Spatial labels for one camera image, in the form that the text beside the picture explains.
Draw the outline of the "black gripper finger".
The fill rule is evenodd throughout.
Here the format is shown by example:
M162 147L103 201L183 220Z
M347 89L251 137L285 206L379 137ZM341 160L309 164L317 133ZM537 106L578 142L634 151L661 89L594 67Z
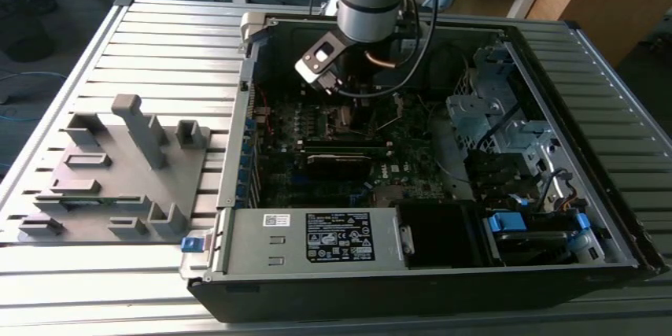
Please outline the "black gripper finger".
M369 98L355 98L351 107L351 125L350 128L355 131L365 131L373 119L374 106L373 100Z

